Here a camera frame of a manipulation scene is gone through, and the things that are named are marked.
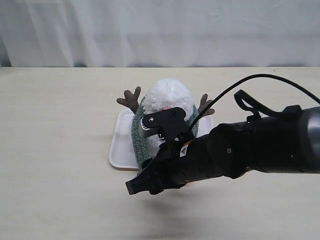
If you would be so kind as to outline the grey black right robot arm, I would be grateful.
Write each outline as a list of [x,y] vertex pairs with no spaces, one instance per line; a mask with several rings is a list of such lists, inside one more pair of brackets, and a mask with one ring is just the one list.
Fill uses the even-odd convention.
[[274,117],[250,116],[244,122],[221,123],[208,134],[193,137],[185,111],[174,107],[148,114],[139,124],[141,137],[165,141],[155,158],[126,182],[130,195],[156,195],[188,183],[249,171],[281,174],[320,172],[320,109],[286,107]]

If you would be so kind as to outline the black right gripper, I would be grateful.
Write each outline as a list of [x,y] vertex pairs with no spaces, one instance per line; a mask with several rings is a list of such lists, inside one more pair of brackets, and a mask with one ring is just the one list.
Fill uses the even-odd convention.
[[129,195],[180,189],[187,184],[227,177],[236,179],[246,171],[247,149],[241,136],[232,130],[213,129],[178,148],[175,155],[159,156],[145,171],[127,181]]

